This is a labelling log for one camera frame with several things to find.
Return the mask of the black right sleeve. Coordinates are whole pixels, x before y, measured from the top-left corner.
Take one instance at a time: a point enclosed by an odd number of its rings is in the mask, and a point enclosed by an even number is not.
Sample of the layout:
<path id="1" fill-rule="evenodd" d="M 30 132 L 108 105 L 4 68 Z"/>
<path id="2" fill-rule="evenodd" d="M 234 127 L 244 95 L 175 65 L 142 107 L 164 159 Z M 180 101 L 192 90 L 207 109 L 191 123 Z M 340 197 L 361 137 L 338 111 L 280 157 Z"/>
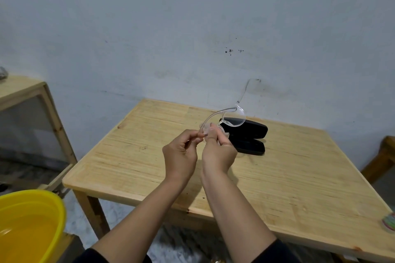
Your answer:
<path id="1" fill-rule="evenodd" d="M 301 263 L 281 240 L 276 239 L 251 263 Z"/>

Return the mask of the clear frame eyeglasses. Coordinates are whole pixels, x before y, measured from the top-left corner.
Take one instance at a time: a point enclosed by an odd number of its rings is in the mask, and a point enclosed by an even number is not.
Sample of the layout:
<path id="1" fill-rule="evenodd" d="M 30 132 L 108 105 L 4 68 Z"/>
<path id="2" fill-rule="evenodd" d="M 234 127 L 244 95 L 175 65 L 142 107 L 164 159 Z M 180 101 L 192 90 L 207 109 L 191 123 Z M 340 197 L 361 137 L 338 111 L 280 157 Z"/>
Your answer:
<path id="1" fill-rule="evenodd" d="M 240 107 L 240 103 L 244 97 L 244 95 L 247 92 L 247 89 L 250 87 L 252 88 L 253 86 L 261 84 L 262 80 L 258 78 L 250 78 L 245 87 L 244 91 L 241 93 L 241 96 L 238 98 L 236 101 L 235 105 L 229 108 L 225 108 L 222 110 L 219 110 L 217 112 L 212 113 L 210 116 L 208 116 L 203 123 L 200 124 L 199 132 L 204 133 L 205 135 L 208 134 L 209 128 L 211 124 L 213 123 L 211 120 L 214 116 L 220 115 L 220 120 L 217 123 L 217 126 L 220 128 L 220 130 L 224 133 L 224 135 L 229 138 L 230 133 L 229 131 L 226 131 L 224 129 L 224 126 L 229 126 L 230 128 L 236 128 L 240 127 L 243 125 L 246 121 L 246 114 L 244 112 L 244 109 Z"/>

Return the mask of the person's right forearm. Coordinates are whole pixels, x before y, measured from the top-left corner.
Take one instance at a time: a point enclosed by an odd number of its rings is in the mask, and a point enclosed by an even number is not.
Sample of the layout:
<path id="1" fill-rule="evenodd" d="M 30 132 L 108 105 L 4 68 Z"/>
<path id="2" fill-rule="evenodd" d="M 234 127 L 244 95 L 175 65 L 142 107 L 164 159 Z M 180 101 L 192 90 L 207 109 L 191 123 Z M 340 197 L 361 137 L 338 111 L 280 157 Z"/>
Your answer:
<path id="1" fill-rule="evenodd" d="M 233 262 L 251 263 L 276 236 L 227 173 L 202 171 L 201 181 Z"/>

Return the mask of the black left sleeve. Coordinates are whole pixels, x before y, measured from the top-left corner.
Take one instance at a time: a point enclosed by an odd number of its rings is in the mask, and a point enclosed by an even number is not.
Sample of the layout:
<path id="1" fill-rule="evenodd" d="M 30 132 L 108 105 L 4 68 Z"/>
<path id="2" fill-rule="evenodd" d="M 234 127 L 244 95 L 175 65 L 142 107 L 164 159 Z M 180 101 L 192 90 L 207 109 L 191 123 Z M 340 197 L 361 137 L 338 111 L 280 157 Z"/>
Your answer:
<path id="1" fill-rule="evenodd" d="M 146 254 L 145 257 L 137 256 L 139 252 L 129 250 L 117 250 L 111 252 L 111 259 L 107 260 L 96 249 L 89 248 L 80 256 L 76 257 L 72 263 L 152 263 L 151 258 Z"/>

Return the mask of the yellow plastic basin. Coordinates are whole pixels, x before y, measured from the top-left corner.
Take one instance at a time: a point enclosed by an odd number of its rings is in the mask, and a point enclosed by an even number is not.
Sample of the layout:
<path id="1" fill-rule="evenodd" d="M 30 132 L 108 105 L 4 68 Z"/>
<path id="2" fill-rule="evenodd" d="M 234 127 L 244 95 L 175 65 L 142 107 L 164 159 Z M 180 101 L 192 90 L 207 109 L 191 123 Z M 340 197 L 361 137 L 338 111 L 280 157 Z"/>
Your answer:
<path id="1" fill-rule="evenodd" d="M 65 205 L 50 191 L 0 196 L 0 263 L 48 263 L 65 225 Z"/>

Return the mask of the person's left hand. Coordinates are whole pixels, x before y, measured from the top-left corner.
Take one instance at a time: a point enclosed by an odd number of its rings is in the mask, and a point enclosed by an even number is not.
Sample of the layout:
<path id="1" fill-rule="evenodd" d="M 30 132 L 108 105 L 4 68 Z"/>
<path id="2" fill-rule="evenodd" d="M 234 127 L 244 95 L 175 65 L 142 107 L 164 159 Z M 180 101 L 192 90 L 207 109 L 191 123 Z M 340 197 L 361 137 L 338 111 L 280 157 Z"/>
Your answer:
<path id="1" fill-rule="evenodd" d="M 196 151 L 187 151 L 186 142 L 192 137 L 202 137 L 198 130 L 184 130 L 162 148 L 165 161 L 165 178 L 186 185 L 192 177 L 197 163 Z"/>

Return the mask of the person's left forearm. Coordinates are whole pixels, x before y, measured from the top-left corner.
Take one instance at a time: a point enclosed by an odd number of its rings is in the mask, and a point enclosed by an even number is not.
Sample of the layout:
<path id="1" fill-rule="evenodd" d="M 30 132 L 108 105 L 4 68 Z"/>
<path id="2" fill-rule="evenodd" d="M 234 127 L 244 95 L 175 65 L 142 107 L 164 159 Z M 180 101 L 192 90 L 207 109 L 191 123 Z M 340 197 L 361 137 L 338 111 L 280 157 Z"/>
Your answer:
<path id="1" fill-rule="evenodd" d="M 107 260 L 111 252 L 129 250 L 139 252 L 145 257 L 163 220 L 186 185 L 169 179 L 154 189 L 139 205 L 137 205 L 120 223 L 91 248 L 96 249 Z"/>

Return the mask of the wooden stool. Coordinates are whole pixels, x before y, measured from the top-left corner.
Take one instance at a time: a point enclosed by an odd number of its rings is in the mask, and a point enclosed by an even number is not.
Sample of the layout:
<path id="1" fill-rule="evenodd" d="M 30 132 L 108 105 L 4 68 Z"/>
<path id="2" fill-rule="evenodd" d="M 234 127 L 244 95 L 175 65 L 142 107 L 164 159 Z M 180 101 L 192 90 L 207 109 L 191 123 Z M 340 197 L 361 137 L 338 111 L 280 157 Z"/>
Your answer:
<path id="1" fill-rule="evenodd" d="M 72 263 L 84 250 L 79 236 L 64 232 L 47 263 Z"/>

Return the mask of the wooden cabinet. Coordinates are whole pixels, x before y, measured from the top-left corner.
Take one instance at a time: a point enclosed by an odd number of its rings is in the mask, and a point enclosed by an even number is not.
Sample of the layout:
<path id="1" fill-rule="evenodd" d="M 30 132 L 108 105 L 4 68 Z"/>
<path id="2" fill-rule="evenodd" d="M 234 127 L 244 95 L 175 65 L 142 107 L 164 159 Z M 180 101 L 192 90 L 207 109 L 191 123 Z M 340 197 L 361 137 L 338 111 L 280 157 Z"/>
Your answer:
<path id="1" fill-rule="evenodd" d="M 77 158 L 46 82 L 0 80 L 0 195 L 41 189 L 61 197 Z"/>

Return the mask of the person's right hand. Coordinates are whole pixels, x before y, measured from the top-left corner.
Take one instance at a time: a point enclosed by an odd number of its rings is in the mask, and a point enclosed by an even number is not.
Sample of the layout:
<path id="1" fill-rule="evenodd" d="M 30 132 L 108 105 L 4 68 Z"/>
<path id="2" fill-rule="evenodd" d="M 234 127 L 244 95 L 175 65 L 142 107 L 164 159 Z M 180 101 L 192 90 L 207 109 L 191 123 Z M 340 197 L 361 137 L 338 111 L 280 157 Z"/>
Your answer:
<path id="1" fill-rule="evenodd" d="M 202 177 L 227 175 L 235 161 L 237 150 L 216 124 L 212 123 L 209 130 L 216 131 L 216 146 L 203 149 Z"/>

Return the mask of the wooden chair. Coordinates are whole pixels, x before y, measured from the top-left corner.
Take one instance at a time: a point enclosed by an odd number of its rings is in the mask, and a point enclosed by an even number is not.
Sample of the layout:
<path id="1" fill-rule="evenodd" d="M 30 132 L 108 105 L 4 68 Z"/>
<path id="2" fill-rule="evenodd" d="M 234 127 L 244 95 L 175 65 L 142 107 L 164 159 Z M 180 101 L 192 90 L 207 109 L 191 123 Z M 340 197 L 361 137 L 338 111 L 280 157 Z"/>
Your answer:
<path id="1" fill-rule="evenodd" d="M 361 171 L 365 179 L 373 185 L 395 165 L 395 136 L 383 138 L 377 155 Z"/>

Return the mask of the black glasses case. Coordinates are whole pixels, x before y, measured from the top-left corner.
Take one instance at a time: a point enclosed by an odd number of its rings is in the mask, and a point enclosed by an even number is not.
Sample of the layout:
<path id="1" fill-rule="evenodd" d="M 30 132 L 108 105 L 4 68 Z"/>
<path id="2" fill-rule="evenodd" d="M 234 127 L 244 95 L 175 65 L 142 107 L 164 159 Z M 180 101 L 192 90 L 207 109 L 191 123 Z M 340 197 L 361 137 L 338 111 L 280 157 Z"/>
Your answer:
<path id="1" fill-rule="evenodd" d="M 237 152 L 255 156 L 264 155 L 265 146 L 261 139 L 264 139 L 268 132 L 268 127 L 264 124 L 245 120 L 242 125 L 232 127 L 222 121 L 219 126 L 229 134 L 229 140 Z"/>

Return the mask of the colourful round item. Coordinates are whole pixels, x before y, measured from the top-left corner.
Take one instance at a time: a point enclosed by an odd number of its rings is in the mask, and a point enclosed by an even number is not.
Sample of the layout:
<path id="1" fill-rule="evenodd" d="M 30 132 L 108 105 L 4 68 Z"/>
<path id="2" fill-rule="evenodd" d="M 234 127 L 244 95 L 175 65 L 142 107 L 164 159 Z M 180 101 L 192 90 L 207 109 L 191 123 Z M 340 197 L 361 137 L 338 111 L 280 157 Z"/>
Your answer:
<path id="1" fill-rule="evenodd" d="M 380 221 L 380 225 L 385 231 L 395 234 L 395 211 L 384 216 Z"/>

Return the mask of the light wooden table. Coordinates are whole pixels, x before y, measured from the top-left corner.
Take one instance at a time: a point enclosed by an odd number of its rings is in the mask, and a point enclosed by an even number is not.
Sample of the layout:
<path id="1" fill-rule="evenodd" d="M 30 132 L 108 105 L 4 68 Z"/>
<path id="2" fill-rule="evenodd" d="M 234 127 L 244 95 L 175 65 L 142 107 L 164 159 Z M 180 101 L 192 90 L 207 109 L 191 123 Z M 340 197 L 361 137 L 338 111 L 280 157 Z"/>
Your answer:
<path id="1" fill-rule="evenodd" d="M 165 177 L 162 147 L 196 129 L 211 110 L 143 99 L 63 178 L 97 237 L 109 231 L 100 198 L 136 206 Z M 269 132 L 263 156 L 239 154 L 230 177 L 283 241 L 361 259 L 395 263 L 391 212 L 323 130 L 260 120 Z"/>

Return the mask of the black sleeve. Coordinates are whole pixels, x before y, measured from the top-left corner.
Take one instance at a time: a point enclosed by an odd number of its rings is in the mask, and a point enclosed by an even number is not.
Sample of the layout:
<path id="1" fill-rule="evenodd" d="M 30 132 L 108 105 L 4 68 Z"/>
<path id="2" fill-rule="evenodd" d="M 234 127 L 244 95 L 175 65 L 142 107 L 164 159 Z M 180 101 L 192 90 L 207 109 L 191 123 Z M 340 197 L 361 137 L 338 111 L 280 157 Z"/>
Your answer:
<path id="1" fill-rule="evenodd" d="M 281 240 L 276 239 L 251 263 L 301 263 Z"/>
<path id="2" fill-rule="evenodd" d="M 89 248 L 80 256 L 76 257 L 72 263 L 152 263 L 151 258 L 146 254 L 145 257 L 137 256 L 139 252 L 129 250 L 117 250 L 111 252 L 111 259 L 107 260 L 96 249 Z"/>

